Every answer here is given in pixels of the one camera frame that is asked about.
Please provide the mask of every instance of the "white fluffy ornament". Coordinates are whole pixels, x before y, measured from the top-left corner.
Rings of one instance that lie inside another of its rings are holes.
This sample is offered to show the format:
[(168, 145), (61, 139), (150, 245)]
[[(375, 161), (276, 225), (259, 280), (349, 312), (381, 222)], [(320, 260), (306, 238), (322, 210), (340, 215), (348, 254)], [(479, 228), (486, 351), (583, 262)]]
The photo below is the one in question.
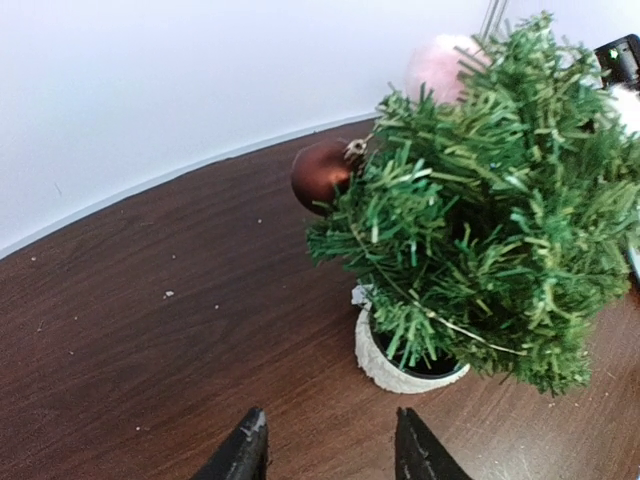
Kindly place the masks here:
[(464, 88), (458, 79), (458, 73), (462, 70), (459, 62), (465, 60), (465, 56), (456, 47), (485, 64), (489, 63), (480, 46), (472, 38), (463, 35), (440, 35), (432, 44), (424, 45), (413, 52), (405, 77), (405, 93), (411, 100), (420, 99), (423, 84), (425, 94), (433, 90), (433, 100), (436, 103), (454, 103), (458, 100)]
[(640, 132), (640, 92), (615, 85), (611, 88), (611, 93), (611, 104), (620, 114), (620, 121), (627, 126), (627, 133)]

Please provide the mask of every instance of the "black pot rim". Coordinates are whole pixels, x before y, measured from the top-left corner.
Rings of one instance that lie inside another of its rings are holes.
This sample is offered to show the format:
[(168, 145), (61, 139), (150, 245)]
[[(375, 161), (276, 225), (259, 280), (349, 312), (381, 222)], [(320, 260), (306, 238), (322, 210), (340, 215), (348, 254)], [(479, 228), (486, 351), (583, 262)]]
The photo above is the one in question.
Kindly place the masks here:
[(464, 365), (462, 365), (460, 362), (458, 362), (456, 364), (456, 366), (448, 373), (442, 373), (440, 375), (429, 375), (426, 373), (418, 373), (418, 372), (414, 372), (411, 370), (411, 367), (405, 367), (404, 370), (400, 368), (400, 364), (398, 362), (396, 362), (395, 360), (392, 360), (390, 358), (387, 357), (387, 352), (384, 350), (384, 347), (382, 346), (382, 343), (380, 342), (380, 333), (376, 332), (373, 329), (373, 325), (371, 324), (371, 317), (369, 317), (369, 331), (371, 332), (371, 338), (373, 339), (373, 342), (375, 343), (376, 347), (378, 347), (378, 350), (380, 350), (380, 353), (382, 354), (382, 356), (384, 357), (384, 359), (389, 362), (391, 365), (393, 365), (395, 368), (397, 368), (398, 370), (400, 370), (402, 373), (409, 375), (411, 377), (414, 378), (420, 378), (423, 380), (440, 380), (443, 378), (447, 378), (447, 377), (451, 377), (452, 375), (455, 375), (456, 373), (458, 373), (460, 370), (462, 370), (464, 368)]

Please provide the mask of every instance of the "dark wood surface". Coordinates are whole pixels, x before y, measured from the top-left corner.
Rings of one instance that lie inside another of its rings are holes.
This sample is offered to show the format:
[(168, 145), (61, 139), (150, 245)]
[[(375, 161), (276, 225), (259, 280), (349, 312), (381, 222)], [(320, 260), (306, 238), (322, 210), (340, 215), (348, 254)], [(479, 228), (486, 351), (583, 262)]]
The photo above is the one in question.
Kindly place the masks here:
[(288, 186), (295, 152), (337, 134), (206, 167), (0, 262), (1, 479), (186, 479), (258, 405), (275, 480), (391, 479), (399, 406), (476, 480), (635, 480), (635, 291), (599, 316), (592, 385), (566, 397), (475, 374), (398, 396), (364, 377), (354, 280), (312, 268)]

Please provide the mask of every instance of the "brown ornament ball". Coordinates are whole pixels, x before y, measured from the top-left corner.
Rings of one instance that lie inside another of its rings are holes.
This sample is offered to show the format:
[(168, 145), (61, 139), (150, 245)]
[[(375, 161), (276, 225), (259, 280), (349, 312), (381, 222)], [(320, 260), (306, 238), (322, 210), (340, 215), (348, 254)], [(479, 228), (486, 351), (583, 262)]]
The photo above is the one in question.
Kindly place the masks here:
[(354, 163), (345, 158), (349, 143), (345, 140), (325, 140), (303, 148), (296, 155), (291, 171), (291, 187), (298, 201), (311, 212), (329, 212), (314, 202), (332, 204), (338, 191), (349, 188)]

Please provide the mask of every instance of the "artificial pine branch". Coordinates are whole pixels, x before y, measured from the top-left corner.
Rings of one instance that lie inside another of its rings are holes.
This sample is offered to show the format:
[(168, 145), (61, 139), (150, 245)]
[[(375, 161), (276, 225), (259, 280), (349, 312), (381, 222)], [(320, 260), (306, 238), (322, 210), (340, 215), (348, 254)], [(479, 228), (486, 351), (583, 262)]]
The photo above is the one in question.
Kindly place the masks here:
[(373, 285), (390, 356), (454, 355), (556, 394), (588, 381), (592, 318), (628, 289), (640, 143), (592, 86), (592, 52), (550, 25), (481, 44), (492, 63), (465, 61), (459, 104), (385, 98), (377, 149), (308, 242)]

